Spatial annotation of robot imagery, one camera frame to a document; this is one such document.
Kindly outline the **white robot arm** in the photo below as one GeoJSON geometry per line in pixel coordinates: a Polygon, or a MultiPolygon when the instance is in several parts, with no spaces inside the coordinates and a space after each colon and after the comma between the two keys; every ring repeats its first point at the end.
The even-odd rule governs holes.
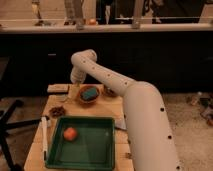
{"type": "Polygon", "coordinates": [[[90,75],[123,98],[123,113],[135,171],[182,171],[164,101],[151,83],[136,81],[96,63],[88,49],[71,56],[72,83],[90,75]]]}

